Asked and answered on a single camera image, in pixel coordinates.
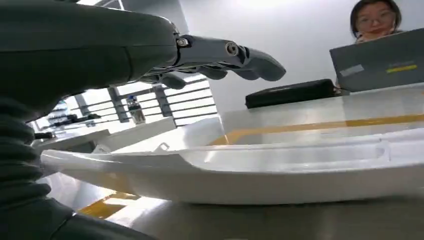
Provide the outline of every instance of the laptop lid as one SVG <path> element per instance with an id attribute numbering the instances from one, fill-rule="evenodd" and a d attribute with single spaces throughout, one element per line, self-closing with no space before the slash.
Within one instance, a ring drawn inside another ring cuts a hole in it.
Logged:
<path id="1" fill-rule="evenodd" d="M 340 87 L 350 92 L 424 82 L 424 28 L 330 50 Z"/>

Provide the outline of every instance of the dark hair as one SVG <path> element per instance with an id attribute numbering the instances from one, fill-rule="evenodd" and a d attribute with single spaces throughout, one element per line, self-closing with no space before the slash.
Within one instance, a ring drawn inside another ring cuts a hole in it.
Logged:
<path id="1" fill-rule="evenodd" d="M 380 2 L 387 4 L 389 8 L 396 14 L 394 28 L 397 29 L 399 27 L 402 22 L 402 14 L 398 5 L 393 0 L 361 0 L 355 5 L 352 10 L 352 13 L 350 14 L 350 29 L 356 38 L 358 37 L 357 22 L 359 11 L 361 11 L 367 5 L 376 4 Z"/>

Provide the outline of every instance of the glasses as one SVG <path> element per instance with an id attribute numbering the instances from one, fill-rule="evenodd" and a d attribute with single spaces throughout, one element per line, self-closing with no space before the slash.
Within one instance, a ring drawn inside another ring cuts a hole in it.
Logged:
<path id="1" fill-rule="evenodd" d="M 368 18 L 368 17 L 360 17 L 357 21 L 358 27 L 361 28 L 371 28 L 375 21 L 378 21 L 380 24 L 392 23 L 395 20 L 396 13 L 392 11 L 385 11 L 380 13 L 380 16 L 377 18 Z"/>

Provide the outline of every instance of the yellow stripe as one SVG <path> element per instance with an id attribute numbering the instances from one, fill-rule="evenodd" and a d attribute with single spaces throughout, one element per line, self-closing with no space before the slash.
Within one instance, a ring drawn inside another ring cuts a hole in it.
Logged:
<path id="1" fill-rule="evenodd" d="M 401 66 L 387 70 L 388 74 L 417 69 L 417 65 Z"/>
<path id="2" fill-rule="evenodd" d="M 79 212 L 82 214 L 92 216 L 92 217 L 106 219 L 127 206 L 126 204 L 107 203 L 108 200 L 110 199 L 137 200 L 139 198 L 140 198 L 139 196 L 135 196 L 135 195 L 131 195 L 131 194 L 123 193 L 123 192 L 117 192 L 87 207 L 84 207 Z"/>
<path id="3" fill-rule="evenodd" d="M 388 124 L 405 124 L 424 122 L 424 114 L 418 115 L 402 115 L 391 117 L 376 117 L 368 119 L 346 120 L 346 121 L 332 121 L 322 123 L 288 125 L 288 126 L 271 126 L 262 128 L 251 129 L 238 129 L 222 136 L 209 145 L 232 145 L 235 144 L 241 137 L 248 135 L 258 134 L 274 134 L 274 133 L 287 133 L 298 132 L 306 130 L 322 130 L 322 129 L 338 129 L 338 128 L 351 128 L 351 127 L 364 127 Z"/>

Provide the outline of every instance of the robotic arm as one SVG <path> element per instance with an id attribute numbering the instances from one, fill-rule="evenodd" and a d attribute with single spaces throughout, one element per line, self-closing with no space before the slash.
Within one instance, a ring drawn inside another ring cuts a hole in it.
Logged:
<path id="1" fill-rule="evenodd" d="M 179 35 L 162 17 L 66 2 L 0 3 L 0 234 L 7 239 L 150 239 L 75 214 L 54 199 L 31 163 L 34 132 L 25 122 L 67 96 L 131 81 L 185 82 L 172 72 L 277 81 L 284 68 L 233 41 Z"/>
<path id="2" fill-rule="evenodd" d="M 284 68 L 266 53 L 229 40 L 180 36 L 167 19 L 64 2 L 14 0 L 0 5 L 2 97 L 30 107 L 34 120 L 63 97 L 130 81 L 184 83 L 167 73 L 222 79 L 279 80 Z M 61 86 L 53 88 L 53 82 Z M 42 97 L 34 91 L 40 87 Z"/>

